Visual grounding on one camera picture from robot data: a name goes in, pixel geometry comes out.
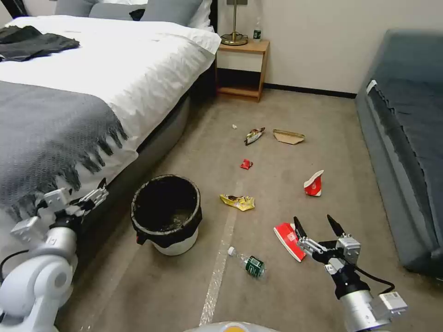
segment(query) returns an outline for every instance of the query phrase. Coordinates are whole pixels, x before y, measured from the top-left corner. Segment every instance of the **gray blanket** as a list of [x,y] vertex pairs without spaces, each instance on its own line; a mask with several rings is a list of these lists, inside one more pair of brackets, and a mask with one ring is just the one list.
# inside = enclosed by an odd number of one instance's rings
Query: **gray blanket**
[[99,148],[113,151],[127,139],[120,121],[101,99],[33,85],[0,81],[0,208],[15,219],[35,215],[36,197],[56,189],[56,177],[80,189],[81,163],[90,172],[105,166]]

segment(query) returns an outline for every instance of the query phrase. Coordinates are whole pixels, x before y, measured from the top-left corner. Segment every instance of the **white pillow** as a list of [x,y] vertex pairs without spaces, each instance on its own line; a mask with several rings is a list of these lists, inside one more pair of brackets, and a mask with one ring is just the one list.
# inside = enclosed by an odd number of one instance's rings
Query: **white pillow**
[[194,16],[188,24],[190,28],[202,29],[211,25],[209,14],[211,13],[212,0],[203,0],[200,7],[195,12]]
[[99,0],[102,3],[117,3],[121,5],[145,5],[148,0]]
[[[149,0],[100,0],[103,3],[116,3],[122,5],[144,5],[148,3]],[[195,12],[194,16],[191,18],[188,26],[190,28],[203,29],[211,25],[211,20],[209,19],[209,14],[211,13],[212,0],[203,0],[200,7]]]

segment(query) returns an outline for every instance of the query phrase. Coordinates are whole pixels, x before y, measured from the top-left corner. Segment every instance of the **lamp stand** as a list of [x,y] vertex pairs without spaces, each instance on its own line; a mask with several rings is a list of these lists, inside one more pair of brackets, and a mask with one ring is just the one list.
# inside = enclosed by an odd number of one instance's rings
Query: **lamp stand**
[[234,20],[232,33],[229,35],[223,35],[221,37],[221,43],[231,46],[240,46],[248,43],[248,36],[239,34],[235,27],[237,25],[237,0],[234,0]]

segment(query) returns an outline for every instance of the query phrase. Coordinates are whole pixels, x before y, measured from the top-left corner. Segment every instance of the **plastic bottle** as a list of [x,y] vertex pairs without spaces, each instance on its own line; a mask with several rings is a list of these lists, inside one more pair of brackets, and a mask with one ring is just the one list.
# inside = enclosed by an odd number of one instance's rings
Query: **plastic bottle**
[[261,42],[262,41],[261,21],[262,21],[262,18],[260,16],[257,17],[257,23],[255,24],[255,28],[254,28],[254,42]]
[[257,15],[257,23],[254,28],[254,42],[261,42],[262,40],[262,17],[263,17],[263,4],[262,0],[254,0],[255,12]]
[[231,257],[236,257],[251,276],[255,278],[263,278],[265,275],[266,269],[264,263],[256,257],[238,253],[234,247],[230,247],[227,253]]

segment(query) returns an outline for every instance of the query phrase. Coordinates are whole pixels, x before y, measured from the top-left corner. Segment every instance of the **baseboard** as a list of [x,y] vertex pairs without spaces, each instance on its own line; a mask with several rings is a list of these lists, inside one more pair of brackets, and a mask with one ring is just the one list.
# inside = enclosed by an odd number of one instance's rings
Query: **baseboard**
[[264,87],[267,89],[274,89],[274,90],[295,91],[295,92],[310,93],[314,95],[328,95],[333,97],[341,97],[349,99],[355,99],[355,97],[357,96],[357,94],[353,94],[350,92],[301,88],[301,87],[293,87],[289,85],[280,85],[280,84],[271,84],[271,83],[265,83]]

